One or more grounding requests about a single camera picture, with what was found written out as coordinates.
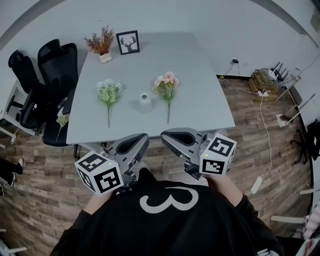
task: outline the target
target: white cube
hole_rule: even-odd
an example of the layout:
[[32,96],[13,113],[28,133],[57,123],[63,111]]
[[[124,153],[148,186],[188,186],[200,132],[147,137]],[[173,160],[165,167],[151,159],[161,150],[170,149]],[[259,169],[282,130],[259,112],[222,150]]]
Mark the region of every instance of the white cube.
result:
[[98,196],[124,185],[118,163],[101,154],[91,151],[74,165],[83,184]]
[[216,133],[200,156],[201,174],[224,175],[234,158],[237,143]]

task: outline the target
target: picture frame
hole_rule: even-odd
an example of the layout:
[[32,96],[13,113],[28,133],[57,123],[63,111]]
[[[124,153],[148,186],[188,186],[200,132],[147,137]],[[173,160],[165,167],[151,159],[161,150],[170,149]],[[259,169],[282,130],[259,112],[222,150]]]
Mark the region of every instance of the picture frame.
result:
[[138,30],[115,34],[121,55],[140,52]]

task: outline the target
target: black picture frame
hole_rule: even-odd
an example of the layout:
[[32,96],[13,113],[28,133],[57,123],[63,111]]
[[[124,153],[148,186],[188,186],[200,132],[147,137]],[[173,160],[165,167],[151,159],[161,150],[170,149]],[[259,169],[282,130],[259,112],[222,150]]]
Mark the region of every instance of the black picture frame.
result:
[[[127,49],[128,49],[128,46],[131,46],[131,45],[133,45],[133,44],[135,44],[136,43],[136,46],[137,46],[137,49],[134,49],[134,50],[129,50],[128,49],[128,52],[124,52],[123,51],[123,48],[122,48],[122,46],[121,45],[123,45],[124,46],[124,44],[123,44],[123,37],[121,38],[121,36],[123,36],[123,35],[128,35],[128,34],[135,34],[135,38],[134,38],[134,36],[131,36],[131,37],[133,37],[135,40],[136,40],[136,42],[133,42],[133,43],[131,43],[130,45],[128,45],[127,43],[125,43],[127,46],[125,46]],[[116,39],[117,39],[117,41],[118,41],[118,46],[119,46],[119,50],[120,50],[120,54],[121,55],[126,55],[126,54],[134,54],[134,53],[139,53],[140,52],[140,46],[139,46],[139,38],[138,38],[138,30],[132,30],[132,31],[127,31],[127,32],[121,32],[121,33],[117,33],[117,34],[115,34],[115,36],[116,36]]]

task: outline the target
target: white vase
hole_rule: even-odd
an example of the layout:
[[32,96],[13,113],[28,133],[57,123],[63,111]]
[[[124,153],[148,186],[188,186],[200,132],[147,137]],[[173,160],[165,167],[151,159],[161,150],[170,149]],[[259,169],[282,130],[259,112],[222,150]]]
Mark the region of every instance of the white vase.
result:
[[99,55],[99,58],[102,63],[106,63],[106,62],[109,62],[112,60],[112,56],[111,56],[110,51],[108,53],[103,54],[103,55]]
[[141,93],[139,99],[140,110],[142,113],[149,113],[152,110],[151,99],[148,93]]

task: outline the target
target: wooden floor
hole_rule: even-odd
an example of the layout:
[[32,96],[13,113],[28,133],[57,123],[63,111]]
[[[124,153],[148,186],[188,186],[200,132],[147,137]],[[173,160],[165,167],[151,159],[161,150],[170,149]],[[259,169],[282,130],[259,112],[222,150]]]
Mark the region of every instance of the wooden floor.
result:
[[[249,90],[245,81],[232,80],[236,86]],[[270,151],[267,133],[262,123],[260,102],[253,101],[253,95],[243,92],[225,81],[221,81],[229,103],[235,128],[220,132],[237,141],[235,157],[228,176],[249,196],[259,211],[260,218],[276,233],[290,236],[291,227],[271,222],[272,215],[303,217],[307,213],[310,196],[299,195],[310,184],[309,162],[294,164],[299,149],[290,140],[297,138],[300,128],[298,119],[287,127],[279,128],[275,114],[282,113],[293,104],[284,97],[280,102],[263,103],[262,113],[270,134],[272,147],[272,169],[263,176],[259,191],[252,195],[249,190],[256,178],[270,167]],[[14,186],[5,186],[5,197],[0,198],[1,233],[13,247],[26,246],[23,255],[49,255],[65,229],[68,229],[81,208],[91,196],[75,170],[73,147],[55,148],[42,143],[42,137],[28,136],[19,131],[15,150],[6,136],[0,143],[8,145],[0,149],[0,157],[15,163],[20,157],[25,160],[22,175],[18,175]],[[80,150],[83,156],[86,151]],[[144,159],[150,163],[158,180],[179,181],[206,185],[184,172],[183,161],[166,148],[160,139],[152,139]]]

